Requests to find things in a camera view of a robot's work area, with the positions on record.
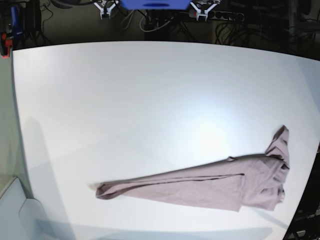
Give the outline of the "mauve t-shirt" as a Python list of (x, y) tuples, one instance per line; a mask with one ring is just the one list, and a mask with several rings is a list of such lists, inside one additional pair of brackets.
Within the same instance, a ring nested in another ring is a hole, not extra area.
[(200, 166), (139, 178), (102, 182), (95, 196), (125, 195), (162, 203), (238, 212), (241, 207), (273, 211), (285, 198), (290, 170), (289, 130), (282, 126), (263, 154), (228, 157)]

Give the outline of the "blue box overhead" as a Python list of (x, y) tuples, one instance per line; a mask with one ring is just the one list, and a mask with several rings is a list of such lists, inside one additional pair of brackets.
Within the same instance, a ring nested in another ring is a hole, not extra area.
[(185, 10), (191, 0), (121, 0), (128, 10)]

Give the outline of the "black power strip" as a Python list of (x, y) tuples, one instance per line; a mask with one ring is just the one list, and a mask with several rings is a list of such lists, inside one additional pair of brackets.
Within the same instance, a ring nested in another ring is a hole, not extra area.
[(197, 11), (191, 9), (188, 11), (188, 15), (190, 18), (196, 19), (197, 21), (211, 21), (211, 20), (218, 20), (218, 21), (229, 21), (229, 22), (244, 22), (245, 16), (243, 13), (237, 12), (229, 12), (229, 11), (218, 11), (218, 10), (211, 10), (207, 16), (199, 16), (197, 18)]

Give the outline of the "red and blue clamp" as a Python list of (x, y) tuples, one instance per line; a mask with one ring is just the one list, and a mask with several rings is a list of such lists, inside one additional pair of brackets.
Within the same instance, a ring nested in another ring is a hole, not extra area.
[(9, 58), (11, 49), (14, 45), (14, 38), (18, 36), (18, 9), (16, 6), (10, 8), (11, 13), (11, 30), (0, 33), (0, 55), (2, 58)]

